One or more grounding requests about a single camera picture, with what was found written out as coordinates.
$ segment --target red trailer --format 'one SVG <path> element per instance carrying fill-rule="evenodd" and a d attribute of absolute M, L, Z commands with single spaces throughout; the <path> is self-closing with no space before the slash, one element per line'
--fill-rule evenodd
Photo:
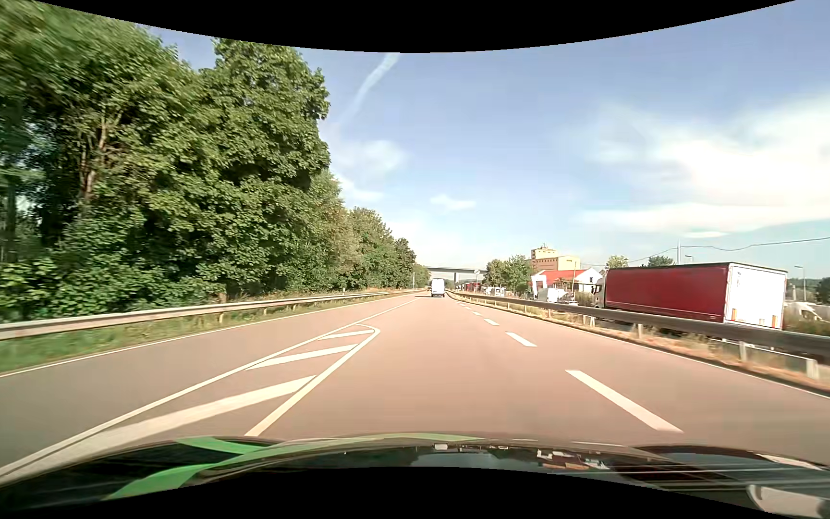
<path fill-rule="evenodd" d="M 787 272 L 742 263 L 610 269 L 595 307 L 783 328 Z"/>

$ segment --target cloud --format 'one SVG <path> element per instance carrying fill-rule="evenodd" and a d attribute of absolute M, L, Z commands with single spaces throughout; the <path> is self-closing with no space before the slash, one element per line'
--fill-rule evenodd
<path fill-rule="evenodd" d="M 363 180 L 385 177 L 401 167 L 408 155 L 390 140 L 347 140 L 334 128 L 323 132 L 329 144 L 332 171 Z"/>
<path fill-rule="evenodd" d="M 367 189 L 360 189 L 354 185 L 351 180 L 344 176 L 333 173 L 335 179 L 341 185 L 341 194 L 348 200 L 356 200 L 361 202 L 372 202 L 383 197 L 380 191 L 369 191 Z"/>
<path fill-rule="evenodd" d="M 594 159 L 638 207 L 584 218 L 643 233 L 716 237 L 830 219 L 830 91 L 721 123 L 608 107 Z"/>
<path fill-rule="evenodd" d="M 702 231 L 695 233 L 684 233 L 685 238 L 718 238 L 727 235 L 728 233 L 721 233 L 719 231 Z"/>
<path fill-rule="evenodd" d="M 431 203 L 447 210 L 464 210 L 476 207 L 476 200 L 456 200 L 448 195 L 437 195 L 431 198 Z"/>
<path fill-rule="evenodd" d="M 361 86 L 358 87 L 358 91 L 354 94 L 354 100 L 352 100 L 352 105 L 346 110 L 341 116 L 341 122 L 346 122 L 352 119 L 357 112 L 361 111 L 361 107 L 363 106 L 363 101 L 367 98 L 367 92 L 370 91 L 371 88 L 374 88 L 377 83 L 380 82 L 386 73 L 389 72 L 389 69 L 396 65 L 399 61 L 399 56 L 402 55 L 401 53 L 386 53 L 383 56 L 383 61 L 380 62 L 380 65 L 377 65 L 374 70 L 371 71 L 370 74 L 363 80 Z"/>
<path fill-rule="evenodd" d="M 363 189 L 357 183 L 368 184 L 382 180 L 389 173 L 401 167 L 408 155 L 397 143 L 386 139 L 355 140 L 341 135 L 340 126 L 352 119 L 361 110 L 367 92 L 396 65 L 399 53 L 387 53 L 383 61 L 364 79 L 346 110 L 336 124 L 320 124 L 319 135 L 329 144 L 331 171 L 341 183 L 346 198 L 363 202 L 374 201 L 383 196 L 376 190 Z"/>

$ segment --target red roof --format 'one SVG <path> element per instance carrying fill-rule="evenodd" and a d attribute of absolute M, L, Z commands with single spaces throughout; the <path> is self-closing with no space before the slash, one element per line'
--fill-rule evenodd
<path fill-rule="evenodd" d="M 567 282 L 574 280 L 577 276 L 582 275 L 583 272 L 587 272 L 587 269 L 579 269 L 577 271 L 543 271 L 543 275 L 546 276 L 546 284 L 550 285 L 556 283 L 559 278 Z"/>

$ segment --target tall building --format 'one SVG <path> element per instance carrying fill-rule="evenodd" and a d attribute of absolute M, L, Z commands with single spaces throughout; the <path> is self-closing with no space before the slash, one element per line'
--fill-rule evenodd
<path fill-rule="evenodd" d="M 582 260 L 569 254 L 560 255 L 555 248 L 537 247 L 530 252 L 530 266 L 535 272 L 540 271 L 575 271 L 582 267 Z"/>

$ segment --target power line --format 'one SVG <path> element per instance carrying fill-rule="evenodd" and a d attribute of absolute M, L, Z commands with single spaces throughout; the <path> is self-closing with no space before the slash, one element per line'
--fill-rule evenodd
<path fill-rule="evenodd" d="M 830 236 L 822 236 L 822 237 L 819 237 L 819 238 L 805 238 L 805 239 L 801 239 L 801 240 L 787 240 L 787 241 L 772 241 L 772 242 L 766 242 L 766 243 L 752 243 L 751 245 L 746 245 L 745 247 L 738 247 L 738 248 L 722 248 L 722 247 L 716 247 L 716 246 L 712 246 L 712 245 L 682 245 L 681 248 L 712 248 L 712 249 L 715 249 L 715 250 L 722 250 L 724 252 L 735 252 L 735 251 L 744 250 L 746 248 L 751 248 L 751 247 L 764 247 L 764 246 L 768 246 L 768 245 L 785 245 L 785 244 L 790 244 L 790 243 L 806 243 L 806 242 L 822 241 L 822 240 L 830 240 Z M 636 260 L 633 259 L 632 261 L 629 261 L 629 263 L 636 263 L 638 261 L 648 260 L 649 258 L 651 258 L 653 256 L 658 256 L 659 254 L 664 254 L 664 253 L 669 252 L 671 250 L 675 250 L 675 248 L 677 248 L 677 247 L 666 248 L 662 252 L 657 252 L 655 254 L 646 256 L 644 258 L 639 258 L 639 259 L 636 259 Z"/>
<path fill-rule="evenodd" d="M 656 252 L 655 254 L 652 254 L 652 255 L 650 255 L 650 256 L 646 256 L 646 257 L 644 257 L 644 258 L 639 258 L 639 259 L 636 259 L 636 260 L 632 259 L 632 260 L 629 260 L 627 263 L 638 263 L 638 262 L 640 262 L 640 261 L 642 261 L 642 260 L 648 260 L 648 259 L 649 259 L 649 258 L 651 258 L 652 256 L 657 256 L 657 255 L 659 255 L 659 254 L 664 254 L 664 253 L 668 252 L 669 250 L 675 250 L 675 248 L 677 248 L 677 247 L 666 248 L 666 249 L 665 249 L 665 250 L 663 250 L 662 252 Z"/>
<path fill-rule="evenodd" d="M 765 245 L 784 245 L 784 244 L 787 244 L 787 243 L 805 243 L 805 242 L 810 242 L 810 241 L 822 241 L 822 240 L 830 240 L 830 236 L 823 236 L 821 238 L 806 238 L 806 239 L 802 239 L 802 240 L 788 240 L 788 241 L 772 241 L 772 242 L 767 242 L 767 243 L 754 243 L 754 244 L 746 245 L 745 247 L 739 247 L 739 248 L 721 248 L 721 247 L 714 247 L 714 246 L 711 246 L 711 245 L 686 245 L 686 246 L 681 246 L 681 248 L 714 248 L 716 250 L 725 250 L 726 252 L 732 252 L 732 251 L 735 251 L 735 250 L 744 250 L 746 248 L 751 248 L 751 247 L 763 247 Z"/>

